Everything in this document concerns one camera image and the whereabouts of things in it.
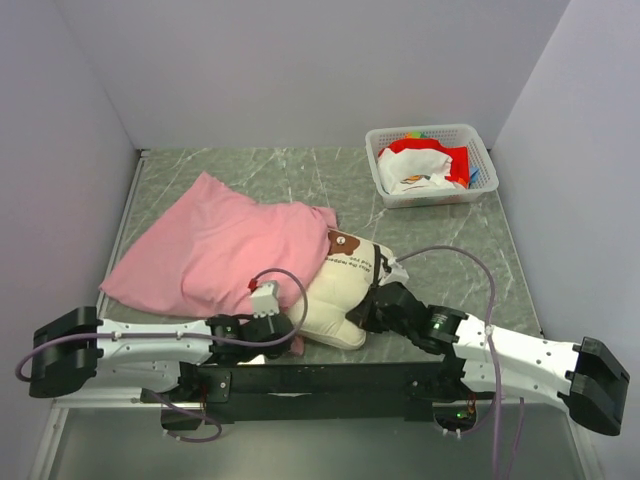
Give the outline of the cream pillow with bear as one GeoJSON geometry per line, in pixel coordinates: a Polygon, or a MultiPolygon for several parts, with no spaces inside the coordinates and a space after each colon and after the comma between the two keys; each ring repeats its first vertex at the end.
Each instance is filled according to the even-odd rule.
{"type": "Polygon", "coordinates": [[[290,320],[302,327],[299,333],[316,342],[342,350],[362,347],[366,333],[347,320],[374,285],[406,284],[409,275],[386,246],[331,229],[329,252],[306,299],[287,309],[290,320]]]}

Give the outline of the pink pillowcase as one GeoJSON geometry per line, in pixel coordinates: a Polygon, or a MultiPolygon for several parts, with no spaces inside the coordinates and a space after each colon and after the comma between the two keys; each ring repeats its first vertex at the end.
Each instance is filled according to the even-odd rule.
{"type": "Polygon", "coordinates": [[[126,251],[100,289],[163,316],[249,314],[252,279],[274,280],[279,304],[298,312],[330,249],[334,209],[261,204],[208,173],[126,251]]]}

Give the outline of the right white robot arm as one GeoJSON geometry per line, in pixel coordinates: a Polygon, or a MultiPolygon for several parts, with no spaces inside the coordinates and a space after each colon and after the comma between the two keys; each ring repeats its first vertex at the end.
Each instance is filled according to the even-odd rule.
{"type": "Polygon", "coordinates": [[[565,411],[592,432],[621,432],[630,375],[598,339],[559,342],[488,328],[469,313],[422,303],[398,282],[370,288],[346,318],[368,333],[391,331],[441,357],[437,371],[416,383],[431,401],[521,397],[565,411]]]}

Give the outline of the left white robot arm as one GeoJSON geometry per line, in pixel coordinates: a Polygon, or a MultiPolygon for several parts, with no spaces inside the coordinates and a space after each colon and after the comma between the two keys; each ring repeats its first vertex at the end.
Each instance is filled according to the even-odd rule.
{"type": "Polygon", "coordinates": [[[295,334],[282,313],[132,324],[80,307],[34,333],[26,381],[33,398],[59,398],[84,388],[141,388],[186,402],[199,392],[196,368],[277,358],[289,350],[295,334]]]}

